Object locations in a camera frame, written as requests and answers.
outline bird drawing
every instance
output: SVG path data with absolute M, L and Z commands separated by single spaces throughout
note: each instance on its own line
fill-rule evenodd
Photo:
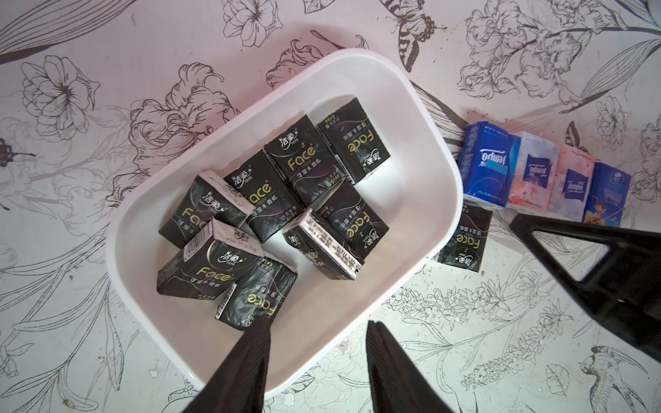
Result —
M 619 363 L 626 361 L 628 364 L 638 367 L 645 373 L 647 373 L 647 370 L 639 362 L 615 348 L 594 346 L 592 352 L 594 355 L 583 360 L 582 363 L 579 363 L 579 366 L 583 373 L 597 377 L 597 380 L 590 389 L 590 404 L 594 413 L 607 413 L 606 403 L 613 389 L 622 395 L 633 413 L 636 413 L 636 408 L 633 404 L 632 397 L 647 411 L 647 407 L 645 407 L 645 403 L 642 402 L 640 396 L 622 380 Z

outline pink floral tissue pack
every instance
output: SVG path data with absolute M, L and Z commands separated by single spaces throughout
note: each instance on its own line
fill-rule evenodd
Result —
M 595 158 L 578 148 L 561 145 L 549 201 L 549 215 L 581 222 Z
M 521 147 L 507 207 L 525 213 L 547 211 L 560 145 L 532 133 L 521 134 Z

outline white table surface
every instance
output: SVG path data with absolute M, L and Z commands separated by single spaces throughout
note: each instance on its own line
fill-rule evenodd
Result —
M 558 143 L 574 122 L 576 146 L 633 175 L 623 226 L 661 231 L 661 28 L 639 0 L 43 4 L 4 1 L 0 13 L 2 412 L 179 412 L 192 400 L 109 285 L 108 217 L 130 188 L 337 48 L 410 69 L 453 152 L 467 122 Z M 399 48 L 415 44 L 402 61 Z M 554 241 L 577 270 L 598 256 Z M 583 314 L 502 214 L 480 272 L 430 262 L 371 318 L 457 412 L 661 411 L 661 365 Z M 371 411 L 365 327 L 264 411 Z M 609 385 L 591 407 L 595 382 L 610 379 L 639 396 L 633 408 Z

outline cartoon character illustration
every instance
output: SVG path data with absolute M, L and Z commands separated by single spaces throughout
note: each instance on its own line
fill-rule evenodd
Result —
M 628 364 L 638 367 L 645 373 L 647 373 L 647 370 L 627 354 L 612 347 L 594 346 L 592 352 L 594 355 L 586 358 L 578 365 L 583 373 L 597 377 L 597 380 L 590 389 L 590 404 L 594 413 L 607 413 L 606 403 L 612 389 L 617 390 L 622 395 L 632 412 L 636 413 L 636 408 L 633 405 L 631 397 L 635 398 L 647 410 L 640 396 L 622 380 L 619 363 L 626 361 Z
M 586 224 L 596 224 L 596 225 L 606 225 L 606 220 L 602 218 L 603 213 L 606 212 L 606 208 L 603 206 L 603 202 L 597 201 L 594 204 L 594 212 L 585 211 L 585 223 Z

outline blue tissue pack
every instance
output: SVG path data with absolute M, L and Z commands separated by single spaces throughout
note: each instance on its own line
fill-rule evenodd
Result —
M 520 144 L 521 138 L 487 121 L 469 125 L 459 156 L 465 199 L 487 209 L 492 205 L 504 207 Z
M 583 222 L 619 227 L 630 183 L 631 175 L 605 163 L 595 162 Z

